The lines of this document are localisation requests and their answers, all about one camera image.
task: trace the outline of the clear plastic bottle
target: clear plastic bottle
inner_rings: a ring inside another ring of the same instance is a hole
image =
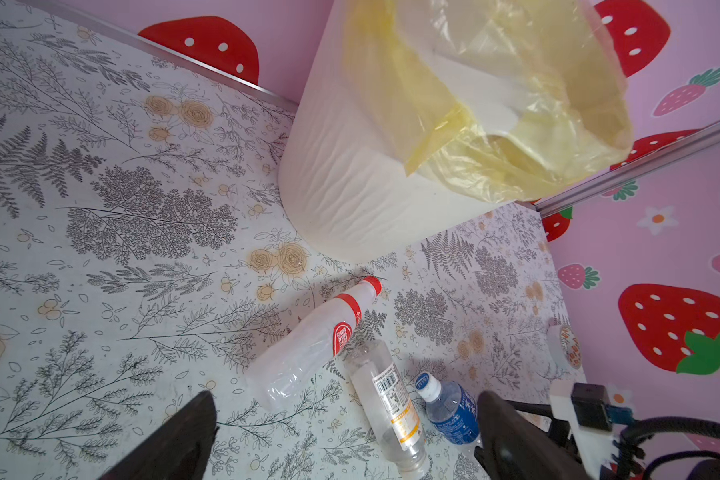
[[[288,336],[262,352],[244,377],[262,408],[279,412],[293,404],[302,382],[341,351],[381,291],[378,279],[366,276],[315,308]]]
[[[427,418],[451,443],[481,445],[478,408],[474,398],[456,382],[440,382],[430,372],[416,377],[416,390],[427,403]]]
[[[403,480],[427,475],[424,428],[386,344],[374,340],[360,346],[345,365],[384,458]]]

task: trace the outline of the yellow plastic bag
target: yellow plastic bag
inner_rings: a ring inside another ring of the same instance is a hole
[[[626,79],[588,4],[355,0],[349,11],[346,72],[408,175],[487,202],[535,200],[632,147]],[[517,114],[511,129],[487,131],[422,60],[427,48],[521,91],[504,109]]]

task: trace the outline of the white plastic bottle with red cap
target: white plastic bottle with red cap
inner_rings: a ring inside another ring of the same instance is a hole
[[[246,372],[253,398],[279,412],[298,398],[301,383],[336,356],[360,324],[362,312],[382,292],[375,276],[315,308],[288,336],[261,353]]]

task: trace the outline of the patterned tabletop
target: patterned tabletop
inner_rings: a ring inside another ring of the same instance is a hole
[[[423,369],[527,402],[583,379],[547,349],[567,318],[537,213],[511,204],[338,262],[280,204],[292,122],[0,0],[0,478],[95,478],[203,389],[220,424],[207,478],[396,478],[342,364],[371,338],[409,391]],[[250,361],[367,274],[384,290],[352,343],[293,408],[264,412]],[[424,423],[430,478],[485,477]]]

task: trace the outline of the blue label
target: blue label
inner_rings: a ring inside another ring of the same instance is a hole
[[[453,416],[445,422],[432,422],[434,426],[451,442],[456,445],[472,443],[480,436],[478,427],[478,408],[474,398],[461,386],[461,401]]]
[[[423,373],[416,379],[416,389],[421,390],[429,383],[429,374]]]

